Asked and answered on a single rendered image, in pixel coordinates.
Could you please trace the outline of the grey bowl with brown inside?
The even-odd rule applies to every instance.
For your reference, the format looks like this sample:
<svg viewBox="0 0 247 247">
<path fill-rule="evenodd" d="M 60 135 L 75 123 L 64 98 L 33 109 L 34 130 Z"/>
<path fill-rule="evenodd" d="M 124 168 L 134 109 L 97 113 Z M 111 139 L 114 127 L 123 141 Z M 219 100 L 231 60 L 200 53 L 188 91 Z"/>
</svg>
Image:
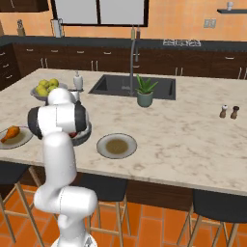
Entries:
<svg viewBox="0 0 247 247">
<path fill-rule="evenodd" d="M 110 159 L 123 159 L 137 150 L 137 142 L 130 135 L 112 133 L 100 138 L 96 144 L 99 154 Z"/>
</svg>

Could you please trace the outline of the black seat wooden stool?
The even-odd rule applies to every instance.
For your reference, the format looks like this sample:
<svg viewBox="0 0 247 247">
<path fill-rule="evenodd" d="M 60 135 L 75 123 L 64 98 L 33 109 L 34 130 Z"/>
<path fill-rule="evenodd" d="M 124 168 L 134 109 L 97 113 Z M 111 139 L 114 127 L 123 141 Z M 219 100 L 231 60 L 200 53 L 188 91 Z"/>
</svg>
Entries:
<svg viewBox="0 0 247 247">
<path fill-rule="evenodd" d="M 131 234 L 129 224 L 129 214 L 126 199 L 127 179 L 113 178 L 100 175 L 83 174 L 81 180 L 78 182 L 80 187 L 92 189 L 96 192 L 99 202 L 96 204 L 96 218 L 98 227 L 91 226 L 91 217 L 87 217 L 88 233 L 109 233 L 117 235 L 120 241 L 120 247 L 124 247 L 123 237 L 123 220 L 126 221 L 127 233 Z M 101 227 L 100 221 L 100 206 L 114 207 L 116 209 L 117 227 L 116 231 L 110 231 Z"/>
<path fill-rule="evenodd" d="M 190 238 L 187 247 L 193 247 L 202 223 L 217 226 L 211 247 L 216 247 L 221 231 L 224 231 L 227 247 L 232 247 L 240 224 L 247 224 L 247 197 L 194 189 L 193 202 L 180 232 L 177 244 L 186 229 Z"/>
<path fill-rule="evenodd" d="M 33 226 L 33 229 L 35 231 L 35 234 L 38 238 L 38 241 L 41 245 L 41 247 L 44 247 L 41 234 L 39 232 L 39 229 L 37 227 L 36 221 L 34 219 L 34 216 L 32 214 L 32 208 L 34 207 L 34 204 L 28 204 L 25 194 L 34 194 L 34 191 L 31 190 L 23 190 L 20 185 L 20 179 L 23 177 L 23 175 L 29 172 L 31 174 L 31 177 L 33 178 L 35 184 L 37 187 L 41 186 L 41 182 L 34 170 L 34 168 L 31 165 L 24 165 L 19 163 L 12 163 L 12 162 L 1 162 L 0 163 L 0 185 L 12 185 L 14 188 L 11 190 L 11 192 L 6 196 L 5 199 L 2 198 L 0 195 L 0 210 L 3 214 L 4 221 L 8 227 L 9 234 L 12 238 L 13 243 L 16 243 L 13 228 L 10 223 L 9 216 L 18 216 L 23 218 L 28 218 L 31 221 L 31 224 Z M 11 195 L 17 192 L 20 200 L 25 208 L 25 213 L 20 213 L 16 211 L 7 210 L 5 208 L 5 203 L 9 200 Z"/>
</svg>

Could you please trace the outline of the white soap dispenser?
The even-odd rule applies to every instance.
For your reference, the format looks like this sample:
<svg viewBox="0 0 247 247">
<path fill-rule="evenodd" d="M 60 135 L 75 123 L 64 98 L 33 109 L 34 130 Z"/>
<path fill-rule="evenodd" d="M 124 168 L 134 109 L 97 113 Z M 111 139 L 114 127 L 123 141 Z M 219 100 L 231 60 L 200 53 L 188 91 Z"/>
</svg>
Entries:
<svg viewBox="0 0 247 247">
<path fill-rule="evenodd" d="M 79 74 L 78 71 L 75 72 L 75 75 L 73 77 L 73 84 L 77 91 L 83 90 L 83 77 Z"/>
</svg>

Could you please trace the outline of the green plant in grey pot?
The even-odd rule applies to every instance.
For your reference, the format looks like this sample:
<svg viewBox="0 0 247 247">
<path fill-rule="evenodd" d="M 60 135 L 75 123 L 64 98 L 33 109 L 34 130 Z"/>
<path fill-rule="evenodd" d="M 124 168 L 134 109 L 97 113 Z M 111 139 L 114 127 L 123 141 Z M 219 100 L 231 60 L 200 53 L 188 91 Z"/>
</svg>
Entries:
<svg viewBox="0 0 247 247">
<path fill-rule="evenodd" d="M 144 80 L 140 75 L 137 75 L 137 81 L 139 88 L 137 89 L 137 103 L 141 107 L 150 107 L 153 98 L 153 89 L 158 84 L 158 82 L 151 83 L 148 78 Z"/>
</svg>

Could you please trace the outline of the dark wood kitchen island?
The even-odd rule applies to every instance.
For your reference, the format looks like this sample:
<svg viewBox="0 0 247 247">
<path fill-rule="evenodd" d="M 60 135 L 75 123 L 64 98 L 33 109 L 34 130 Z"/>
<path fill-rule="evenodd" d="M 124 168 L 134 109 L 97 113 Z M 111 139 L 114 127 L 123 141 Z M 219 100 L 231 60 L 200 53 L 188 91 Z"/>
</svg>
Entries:
<svg viewBox="0 0 247 247">
<path fill-rule="evenodd" d="M 83 174 L 86 173 L 79 173 L 72 183 L 76 188 L 80 187 L 78 182 Z M 128 179 L 126 199 L 135 204 L 187 211 L 192 204 L 192 190 L 178 186 Z"/>
</svg>

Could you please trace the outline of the hob with grey grates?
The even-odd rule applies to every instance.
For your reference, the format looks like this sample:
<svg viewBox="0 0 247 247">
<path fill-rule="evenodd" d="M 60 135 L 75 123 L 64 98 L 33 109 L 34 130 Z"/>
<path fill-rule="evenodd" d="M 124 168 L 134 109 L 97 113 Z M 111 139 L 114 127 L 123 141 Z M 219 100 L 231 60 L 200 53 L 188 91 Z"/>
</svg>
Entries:
<svg viewBox="0 0 247 247">
<path fill-rule="evenodd" d="M 202 44 L 198 40 L 163 40 L 165 46 L 190 46 L 190 47 L 201 47 Z"/>
</svg>

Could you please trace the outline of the grey plate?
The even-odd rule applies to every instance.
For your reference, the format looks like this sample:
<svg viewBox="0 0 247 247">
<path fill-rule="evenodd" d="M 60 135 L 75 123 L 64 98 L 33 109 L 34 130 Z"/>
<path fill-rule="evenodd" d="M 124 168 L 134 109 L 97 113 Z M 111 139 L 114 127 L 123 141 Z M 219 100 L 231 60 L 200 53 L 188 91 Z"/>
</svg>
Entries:
<svg viewBox="0 0 247 247">
<path fill-rule="evenodd" d="M 16 137 L 7 140 L 5 143 L 2 143 L 1 139 L 6 135 L 6 133 L 6 129 L 0 132 L 0 150 L 10 150 L 21 147 L 29 142 L 33 137 L 33 133 L 30 131 L 30 129 L 27 126 L 22 126 L 20 128 L 19 134 Z"/>
<path fill-rule="evenodd" d="M 88 123 L 87 128 L 84 131 L 78 132 L 75 137 L 71 139 L 72 144 L 76 147 L 85 143 L 91 136 L 92 124 Z"/>
</svg>

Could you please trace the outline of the grey fruit bowl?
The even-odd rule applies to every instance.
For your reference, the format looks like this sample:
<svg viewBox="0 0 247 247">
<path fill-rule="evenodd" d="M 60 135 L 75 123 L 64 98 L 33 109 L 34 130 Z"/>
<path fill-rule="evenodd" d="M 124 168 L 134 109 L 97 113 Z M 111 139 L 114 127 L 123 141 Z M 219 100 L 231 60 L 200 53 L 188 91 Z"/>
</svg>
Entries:
<svg viewBox="0 0 247 247">
<path fill-rule="evenodd" d="M 64 88 L 64 89 L 67 89 L 68 88 L 68 85 L 64 84 L 64 83 L 60 83 L 58 88 Z M 30 95 L 35 97 L 37 100 L 40 100 L 40 101 L 46 101 L 47 100 L 47 96 L 40 96 L 37 92 L 36 92 L 36 88 L 33 88 L 30 92 Z"/>
</svg>

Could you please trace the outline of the brown shaker with white cap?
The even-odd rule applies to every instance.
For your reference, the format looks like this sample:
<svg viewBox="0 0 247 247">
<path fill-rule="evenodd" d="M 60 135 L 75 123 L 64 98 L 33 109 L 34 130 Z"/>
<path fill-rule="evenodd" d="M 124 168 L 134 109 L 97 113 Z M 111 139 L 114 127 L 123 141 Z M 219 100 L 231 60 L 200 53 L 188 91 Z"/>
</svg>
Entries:
<svg viewBox="0 0 247 247">
<path fill-rule="evenodd" d="M 226 104 L 222 105 L 222 110 L 221 110 L 220 115 L 219 115 L 220 118 L 222 118 L 222 119 L 226 118 L 227 109 L 228 109 L 228 105 L 226 105 Z"/>
</svg>

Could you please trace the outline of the dark wood wall cupboard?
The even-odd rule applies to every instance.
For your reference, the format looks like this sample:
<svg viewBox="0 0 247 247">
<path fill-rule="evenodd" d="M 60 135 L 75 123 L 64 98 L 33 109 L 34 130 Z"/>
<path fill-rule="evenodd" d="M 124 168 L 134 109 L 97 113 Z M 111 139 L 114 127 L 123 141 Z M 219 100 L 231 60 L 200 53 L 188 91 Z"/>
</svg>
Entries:
<svg viewBox="0 0 247 247">
<path fill-rule="evenodd" d="M 40 13 L 48 10 L 47 0 L 0 0 L 1 13 Z"/>
</svg>

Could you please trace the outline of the black sink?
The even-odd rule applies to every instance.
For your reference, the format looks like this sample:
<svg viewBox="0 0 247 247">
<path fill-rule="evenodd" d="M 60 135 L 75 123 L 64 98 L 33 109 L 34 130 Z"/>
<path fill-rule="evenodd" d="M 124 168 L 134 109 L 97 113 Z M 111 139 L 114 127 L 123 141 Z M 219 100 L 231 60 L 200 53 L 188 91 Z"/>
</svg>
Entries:
<svg viewBox="0 0 247 247">
<path fill-rule="evenodd" d="M 176 79 L 151 77 L 151 84 L 157 82 L 153 97 L 157 99 L 176 99 Z M 90 94 L 107 96 L 130 96 L 130 76 L 103 74 Z"/>
</svg>

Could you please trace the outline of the dark wood base cupboards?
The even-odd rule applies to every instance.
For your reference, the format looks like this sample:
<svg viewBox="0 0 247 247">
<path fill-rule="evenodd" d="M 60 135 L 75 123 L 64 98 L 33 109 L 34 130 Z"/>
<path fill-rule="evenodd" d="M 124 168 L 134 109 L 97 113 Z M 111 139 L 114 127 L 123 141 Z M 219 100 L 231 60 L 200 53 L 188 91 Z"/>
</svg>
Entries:
<svg viewBox="0 0 247 247">
<path fill-rule="evenodd" d="M 0 46 L 0 91 L 36 69 L 130 72 L 131 48 L 9 43 Z M 138 48 L 134 73 L 247 80 L 247 51 Z"/>
</svg>

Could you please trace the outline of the grey wall socket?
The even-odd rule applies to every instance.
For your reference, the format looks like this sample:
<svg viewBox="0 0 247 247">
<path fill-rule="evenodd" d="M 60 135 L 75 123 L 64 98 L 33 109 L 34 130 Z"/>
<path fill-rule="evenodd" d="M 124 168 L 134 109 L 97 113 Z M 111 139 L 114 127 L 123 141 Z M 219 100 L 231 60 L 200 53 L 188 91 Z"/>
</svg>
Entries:
<svg viewBox="0 0 247 247">
<path fill-rule="evenodd" d="M 206 19 L 204 22 L 204 27 L 214 29 L 216 27 L 216 19 Z"/>
</svg>

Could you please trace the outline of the brown knife block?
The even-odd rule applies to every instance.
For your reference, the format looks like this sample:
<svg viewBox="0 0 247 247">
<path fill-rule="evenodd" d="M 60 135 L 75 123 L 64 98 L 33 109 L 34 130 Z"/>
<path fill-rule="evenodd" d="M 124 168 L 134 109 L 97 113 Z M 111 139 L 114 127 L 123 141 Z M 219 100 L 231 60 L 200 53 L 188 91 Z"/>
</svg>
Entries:
<svg viewBox="0 0 247 247">
<path fill-rule="evenodd" d="M 17 33 L 20 37 L 25 37 L 25 30 L 21 19 L 17 20 Z"/>
</svg>

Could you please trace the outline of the black framed window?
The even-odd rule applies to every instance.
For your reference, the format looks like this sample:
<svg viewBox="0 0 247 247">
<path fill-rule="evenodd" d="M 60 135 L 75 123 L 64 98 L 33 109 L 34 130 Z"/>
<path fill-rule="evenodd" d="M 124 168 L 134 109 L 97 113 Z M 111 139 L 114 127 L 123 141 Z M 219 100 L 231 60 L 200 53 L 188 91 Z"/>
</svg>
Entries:
<svg viewBox="0 0 247 247">
<path fill-rule="evenodd" d="M 50 1 L 64 26 L 148 26 L 149 0 Z"/>
</svg>

